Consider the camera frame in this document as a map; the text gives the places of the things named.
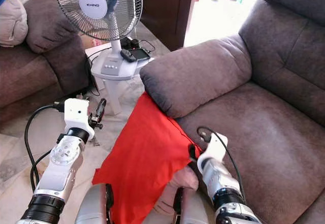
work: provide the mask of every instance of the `red cloth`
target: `red cloth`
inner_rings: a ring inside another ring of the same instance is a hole
[[[189,163],[190,144],[177,122],[144,93],[92,180],[112,185],[115,224],[142,223],[173,174]]]

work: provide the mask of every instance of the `khind logo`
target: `khind logo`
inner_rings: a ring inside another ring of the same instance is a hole
[[[89,3],[87,3],[87,6],[89,6],[89,7],[100,7],[99,4],[89,4]]]

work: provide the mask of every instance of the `remote control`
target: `remote control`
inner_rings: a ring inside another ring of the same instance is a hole
[[[137,61],[137,59],[128,50],[122,49],[120,52],[121,56],[128,62]]]

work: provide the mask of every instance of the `gray sofa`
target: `gray sofa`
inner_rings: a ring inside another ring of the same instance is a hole
[[[29,0],[24,7],[25,42],[0,47],[0,125],[89,84],[82,41],[57,1]]]
[[[140,75],[202,148],[201,125],[228,137],[263,223],[325,223],[325,0],[257,0],[238,35],[167,54]]]

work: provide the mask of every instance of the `fan guard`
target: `fan guard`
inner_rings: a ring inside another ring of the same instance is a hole
[[[142,13],[142,0],[58,0],[80,31],[100,40],[119,40],[129,34]]]

